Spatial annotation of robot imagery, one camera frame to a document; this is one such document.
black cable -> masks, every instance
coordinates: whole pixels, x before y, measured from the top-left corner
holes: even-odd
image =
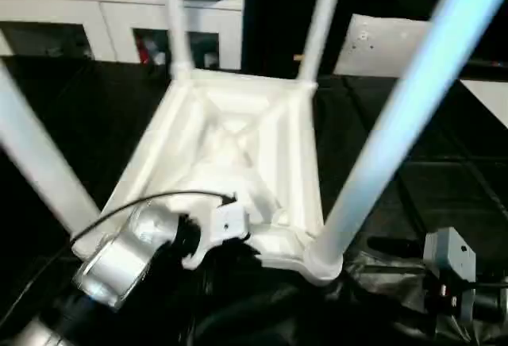
[[[84,230],[79,232],[76,236],[74,236],[71,240],[69,240],[59,251],[55,253],[52,257],[49,258],[49,260],[42,266],[42,268],[28,281],[25,285],[25,288],[21,291],[21,293],[17,296],[16,300],[14,301],[13,305],[10,306],[10,308],[7,310],[6,314],[2,317],[2,320],[0,321],[0,329],[2,326],[6,323],[6,321],[9,319],[12,312],[16,309],[19,302],[23,299],[25,294],[30,290],[32,285],[40,278],[40,276],[59,258],[61,257],[65,252],[72,249],[72,246],[76,244],[76,242],[80,239],[82,239],[84,236],[86,236],[88,233],[99,227],[102,223],[116,215],[117,213],[120,213],[121,211],[128,209],[129,207],[138,205],[140,203],[150,201],[152,199],[156,198],[162,198],[162,197],[168,197],[171,195],[180,195],[180,194],[199,194],[199,195],[208,195],[211,197],[220,198],[222,200],[221,205],[227,205],[229,203],[233,203],[237,201],[236,197],[230,197],[225,194],[220,193],[214,193],[213,191],[204,191],[204,190],[175,190],[175,191],[164,191],[163,193],[157,193],[157,194],[151,194],[146,197],[135,199],[129,203],[125,203],[124,205],[111,210],[106,215],[99,217],[97,221],[92,223],[91,225],[88,225]]]

white pole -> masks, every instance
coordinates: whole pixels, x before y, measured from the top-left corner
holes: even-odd
[[[68,232],[75,234],[98,218],[97,206],[44,131],[2,63],[0,144]],[[91,233],[83,238],[76,244],[76,251],[83,256],[92,253],[98,243],[97,236],[98,233]]]
[[[467,61],[502,0],[440,0],[433,26],[375,123],[306,262],[335,267]]]
[[[299,80],[314,81],[316,79],[336,4],[337,0],[316,1],[303,52],[303,60],[298,71]]]
[[[183,0],[166,0],[171,49],[171,73],[173,78],[186,78],[194,68],[191,47],[187,38],[186,15]]]

